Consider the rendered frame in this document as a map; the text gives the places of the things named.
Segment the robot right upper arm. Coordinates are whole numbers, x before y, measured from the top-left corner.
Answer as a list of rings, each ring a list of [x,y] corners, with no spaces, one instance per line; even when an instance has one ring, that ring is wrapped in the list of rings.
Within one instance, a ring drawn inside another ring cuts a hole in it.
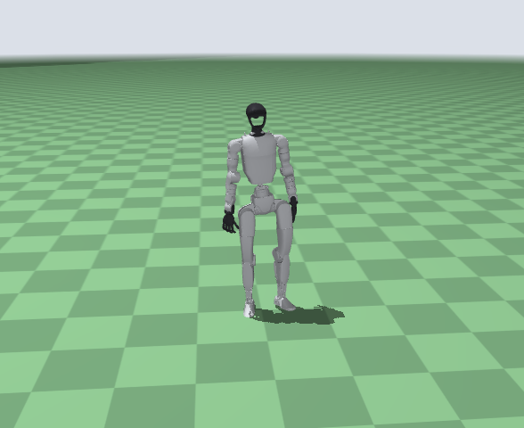
[[[240,172],[237,172],[239,155],[242,149],[242,138],[234,139],[227,146],[227,168],[231,173],[231,183],[238,183],[241,179]],[[227,172],[227,173],[228,173]]]

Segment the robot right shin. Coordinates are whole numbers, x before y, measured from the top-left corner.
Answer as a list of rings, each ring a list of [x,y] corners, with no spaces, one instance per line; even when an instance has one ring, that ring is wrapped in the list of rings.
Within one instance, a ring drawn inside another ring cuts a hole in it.
[[[249,262],[244,262],[244,265],[242,263],[242,281],[243,281],[243,286],[246,292],[246,304],[248,304],[248,300],[250,300],[250,304],[252,305],[252,287],[254,284],[254,267],[252,267]]]

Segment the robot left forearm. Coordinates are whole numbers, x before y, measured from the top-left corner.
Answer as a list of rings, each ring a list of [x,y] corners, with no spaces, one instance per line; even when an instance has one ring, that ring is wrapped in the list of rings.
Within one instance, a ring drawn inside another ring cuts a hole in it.
[[[293,171],[293,168],[292,168],[292,171]],[[296,190],[296,186],[295,186],[295,182],[294,182],[294,180],[295,180],[294,172],[293,172],[292,175],[284,177],[283,180],[284,180],[285,185],[286,185],[286,191],[287,191],[287,194],[288,194],[289,201],[291,201],[291,197],[292,196],[295,196],[296,197],[296,201],[297,201],[298,200],[298,196],[296,195],[297,190]]]

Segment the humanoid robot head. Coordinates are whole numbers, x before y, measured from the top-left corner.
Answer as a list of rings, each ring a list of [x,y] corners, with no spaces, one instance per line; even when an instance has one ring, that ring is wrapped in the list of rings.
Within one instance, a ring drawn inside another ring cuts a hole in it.
[[[248,116],[248,120],[250,122],[250,125],[252,126],[251,132],[255,133],[254,135],[250,135],[250,136],[255,136],[255,137],[263,136],[265,133],[262,134],[261,131],[262,131],[262,128],[264,127],[264,125],[266,123],[266,109],[265,109],[265,107],[262,104],[260,104],[260,103],[252,103],[252,104],[250,104],[247,107],[246,115]],[[251,118],[257,119],[260,116],[264,116],[263,124],[262,125],[258,125],[258,126],[253,126],[253,124],[251,122]]]

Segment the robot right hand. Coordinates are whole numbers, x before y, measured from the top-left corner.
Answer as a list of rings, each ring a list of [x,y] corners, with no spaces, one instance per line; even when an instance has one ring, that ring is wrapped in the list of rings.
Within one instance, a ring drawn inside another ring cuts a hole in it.
[[[230,211],[225,211],[225,216],[223,218],[223,226],[222,228],[226,231],[226,232],[229,232],[230,234],[231,233],[236,233],[234,230],[233,230],[233,224],[235,224],[235,226],[239,229],[239,227],[237,226],[236,222],[234,221],[234,205],[232,205],[232,208],[231,208],[231,212]],[[228,229],[227,229],[228,228]],[[232,230],[232,231],[231,231]]]

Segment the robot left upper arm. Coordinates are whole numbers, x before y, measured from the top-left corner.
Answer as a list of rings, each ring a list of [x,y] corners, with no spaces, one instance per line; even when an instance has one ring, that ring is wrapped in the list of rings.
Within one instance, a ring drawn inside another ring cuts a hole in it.
[[[282,164],[280,167],[280,172],[284,177],[287,177],[293,174],[290,164],[289,143],[287,138],[283,135],[274,135],[274,137],[276,140],[276,146],[279,147],[278,154]]]

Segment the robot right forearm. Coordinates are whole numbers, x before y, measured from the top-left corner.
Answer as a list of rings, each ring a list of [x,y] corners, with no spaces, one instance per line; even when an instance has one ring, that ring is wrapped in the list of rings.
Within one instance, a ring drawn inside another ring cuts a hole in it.
[[[225,211],[231,212],[232,205],[234,205],[236,201],[235,192],[236,192],[237,185],[235,185],[234,183],[231,183],[231,173],[230,172],[228,172],[226,176],[225,188],[226,188]]]

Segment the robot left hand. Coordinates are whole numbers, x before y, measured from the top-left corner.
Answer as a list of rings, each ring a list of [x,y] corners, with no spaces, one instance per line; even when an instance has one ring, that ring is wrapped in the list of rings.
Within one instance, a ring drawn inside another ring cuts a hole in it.
[[[297,204],[298,204],[298,201],[296,201],[295,196],[291,197],[291,201],[289,202],[289,204],[291,205],[292,223],[293,223],[295,221],[295,216],[297,214]]]

